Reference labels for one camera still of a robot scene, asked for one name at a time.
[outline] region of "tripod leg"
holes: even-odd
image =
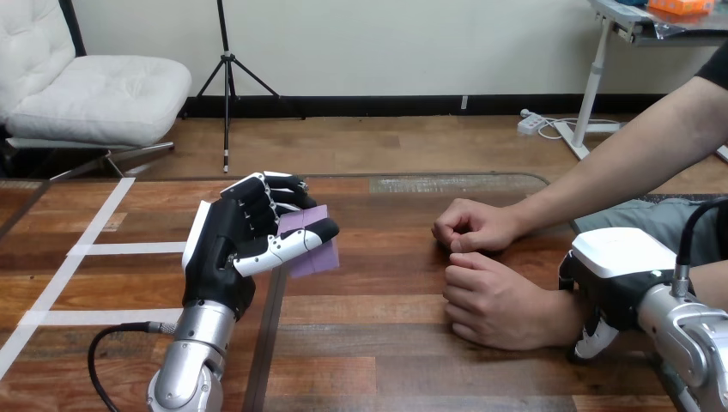
[[[253,72],[251,72],[249,69],[247,69],[247,67],[244,66],[243,63],[241,63],[240,61],[238,61],[237,58],[235,60],[233,60],[233,62],[235,64],[237,64],[238,67],[240,67],[241,69],[243,69],[243,71],[245,71],[245,73],[247,73],[250,77],[252,77],[252,79],[254,81],[258,82],[258,84],[260,84],[266,90],[268,90],[268,92],[270,94],[273,94],[274,96],[276,96],[278,98],[279,101],[282,101],[283,102],[283,105],[285,105],[288,108],[288,110],[290,112],[292,112],[297,118],[300,118],[301,120],[306,120],[306,117],[305,116],[301,115],[299,113],[299,111],[296,110],[294,107],[292,107],[285,99],[283,99],[280,94],[276,93],[276,90],[273,90],[267,84],[265,84],[265,82],[263,82],[262,80],[260,80],[260,78],[258,76],[255,76],[255,74]]]
[[[235,93],[235,80],[233,79],[233,65],[226,64],[227,66],[227,86],[230,87],[230,97],[233,98],[233,102],[238,101],[238,95]]]
[[[223,152],[222,171],[228,172],[228,138],[230,132],[230,61],[225,62],[225,151]]]
[[[205,90],[207,90],[207,87],[208,87],[208,86],[209,86],[209,84],[210,84],[210,83],[212,82],[212,79],[214,79],[214,78],[215,78],[215,75],[217,75],[217,72],[218,72],[218,71],[220,71],[220,68],[222,67],[222,64],[223,64],[223,63],[225,63],[225,61],[224,61],[224,60],[222,60],[222,59],[220,59],[220,63],[218,63],[218,64],[217,64],[217,66],[215,67],[215,70],[213,70],[213,71],[212,71],[212,74],[211,74],[211,75],[209,75],[209,78],[208,78],[208,79],[207,79],[207,81],[205,82],[205,84],[204,84],[203,88],[201,88],[201,89],[200,89],[200,93],[198,93],[198,94],[197,94],[197,97],[196,97],[196,99],[199,99],[199,98],[203,97],[203,93],[204,93],[204,91],[205,91]]]

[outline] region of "power strip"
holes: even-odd
[[[546,124],[546,119],[535,113],[519,122],[518,132],[524,135],[535,135],[538,129]]]

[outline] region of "black baseboard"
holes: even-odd
[[[296,117],[291,106],[302,115],[314,117],[396,117],[444,115],[518,114],[529,109],[539,114],[577,113],[582,94],[497,94],[469,96],[468,106],[461,110],[462,96],[331,96],[282,97],[241,96],[231,105],[233,118]],[[595,113],[639,113],[663,94],[600,94],[594,103]],[[185,108],[191,118],[222,118],[223,96],[203,96],[199,101],[188,98]]]

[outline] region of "human hand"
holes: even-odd
[[[576,341],[588,313],[578,295],[541,289],[480,253],[454,253],[450,260],[442,295],[456,335],[508,350]]]
[[[500,251],[521,236],[520,219],[508,208],[455,199],[436,221],[433,236],[455,253]]]

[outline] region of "wrist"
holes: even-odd
[[[549,291],[541,322],[548,337],[544,346],[573,345],[579,339],[590,312],[588,301],[579,292]]]
[[[525,200],[511,206],[506,206],[505,209],[513,218],[516,239],[539,229],[537,222],[535,221],[537,213],[530,210],[530,206]]]

